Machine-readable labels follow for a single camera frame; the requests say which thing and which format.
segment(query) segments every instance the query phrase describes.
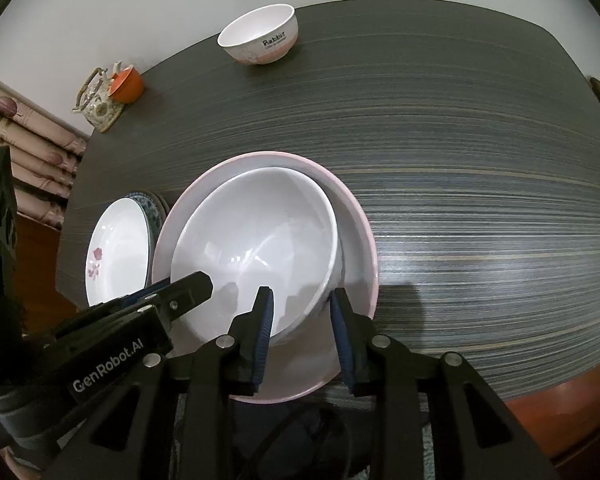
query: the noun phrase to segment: black cable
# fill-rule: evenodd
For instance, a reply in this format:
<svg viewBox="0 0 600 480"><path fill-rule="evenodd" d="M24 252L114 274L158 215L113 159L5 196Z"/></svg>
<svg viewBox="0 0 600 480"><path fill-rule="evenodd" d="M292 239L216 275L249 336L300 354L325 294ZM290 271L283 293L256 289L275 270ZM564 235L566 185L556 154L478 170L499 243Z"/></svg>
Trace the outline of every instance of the black cable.
<svg viewBox="0 0 600 480"><path fill-rule="evenodd" d="M342 425L345 433L345 439L347 441L347 453L345 456L344 467L342 468L342 474L340 476L341 480L346 480L349 477L349 469L351 468L351 460L353 456L353 440L351 438L351 432L349 429L349 425L344 417L344 414L340 409L338 409L333 404L329 402L312 402L303 404L299 406L295 410L293 410L289 415L287 415L283 420L281 420L273 430L263 439L260 445L256 448L256 451L251 455L250 459L247 460L247 463L240 471L236 480L249 480L253 475L256 468L260 465L261 460L266 455L267 451L271 448L273 443L285 432L285 430L291 426L293 422L298 420L304 413L309 410L320 408L322 410L326 410L330 413L333 413L335 418L338 419L340 424Z"/></svg>

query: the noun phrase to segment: orange cup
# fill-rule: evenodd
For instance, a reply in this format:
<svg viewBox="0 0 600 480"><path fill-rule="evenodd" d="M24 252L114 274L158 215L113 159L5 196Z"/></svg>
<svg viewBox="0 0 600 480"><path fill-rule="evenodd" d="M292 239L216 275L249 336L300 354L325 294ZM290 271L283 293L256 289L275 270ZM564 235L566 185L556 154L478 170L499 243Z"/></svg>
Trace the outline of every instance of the orange cup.
<svg viewBox="0 0 600 480"><path fill-rule="evenodd" d="M113 74L111 78L113 82L109 89L109 96L119 103L131 104L144 92L142 76L133 65L129 65L119 74Z"/></svg>

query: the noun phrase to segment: curtain pattern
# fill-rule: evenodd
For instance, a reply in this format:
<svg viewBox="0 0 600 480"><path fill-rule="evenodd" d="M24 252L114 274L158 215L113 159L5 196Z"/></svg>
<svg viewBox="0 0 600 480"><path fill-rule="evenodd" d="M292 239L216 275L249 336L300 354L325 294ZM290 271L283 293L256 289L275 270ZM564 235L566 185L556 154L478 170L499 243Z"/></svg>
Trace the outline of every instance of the curtain pattern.
<svg viewBox="0 0 600 480"><path fill-rule="evenodd" d="M8 146L18 212L61 228L87 142L0 86L0 146Z"/></svg>

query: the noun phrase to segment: silver rivet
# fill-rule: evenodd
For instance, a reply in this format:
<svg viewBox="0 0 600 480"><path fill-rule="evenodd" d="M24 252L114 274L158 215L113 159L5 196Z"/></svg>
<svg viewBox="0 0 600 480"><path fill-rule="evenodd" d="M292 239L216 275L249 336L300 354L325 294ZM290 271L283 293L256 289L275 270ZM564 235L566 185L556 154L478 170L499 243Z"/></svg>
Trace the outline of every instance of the silver rivet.
<svg viewBox="0 0 600 480"><path fill-rule="evenodd" d="M228 334L221 335L216 339L216 345L220 348L231 348L235 343L235 339Z"/></svg>
<svg viewBox="0 0 600 480"><path fill-rule="evenodd" d="M462 364L462 356L455 352L449 352L445 355L445 363L449 366L460 366Z"/></svg>
<svg viewBox="0 0 600 480"><path fill-rule="evenodd" d="M147 368L153 368L155 365L160 364L161 357L158 354L147 354L142 358L142 364Z"/></svg>
<svg viewBox="0 0 600 480"><path fill-rule="evenodd" d="M379 334L373 336L371 344L377 348L387 348L391 344L391 340L387 336Z"/></svg>

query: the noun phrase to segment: large white bowl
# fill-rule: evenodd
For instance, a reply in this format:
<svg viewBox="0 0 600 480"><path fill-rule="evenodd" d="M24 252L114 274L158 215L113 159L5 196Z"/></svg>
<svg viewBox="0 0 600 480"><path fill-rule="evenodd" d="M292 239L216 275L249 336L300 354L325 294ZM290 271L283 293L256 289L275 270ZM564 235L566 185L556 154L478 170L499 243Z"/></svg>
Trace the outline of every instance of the large white bowl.
<svg viewBox="0 0 600 480"><path fill-rule="evenodd" d="M290 168L313 179L331 202L338 224L343 273L339 285L347 289L353 310L373 317L378 300L378 256L371 226L353 193L330 171L302 156L283 152L255 152L230 158L203 173L171 209L155 248L152 281L170 276L171 260L180 233L202 201L227 180L257 168ZM173 355L196 351L205 341L193 335L189 316L171 327ZM328 308L308 321L306 330L282 345L272 346L260 390L244 402L283 402L297 399L332 380L340 371Z"/></svg>
<svg viewBox="0 0 600 480"><path fill-rule="evenodd" d="M195 210L171 261L171 279L202 270L211 298L189 322L200 340L226 334L248 312L261 285L273 290L270 344L315 315L340 282L342 260L331 204L313 180L287 168L234 176Z"/></svg>
<svg viewBox="0 0 600 480"><path fill-rule="evenodd" d="M218 45L240 63L267 64L284 56L297 39L296 10L273 4L233 20L218 36Z"/></svg>
<svg viewBox="0 0 600 480"><path fill-rule="evenodd" d="M149 267L149 225L140 205L116 200L91 235L84 269L90 306L144 288Z"/></svg>

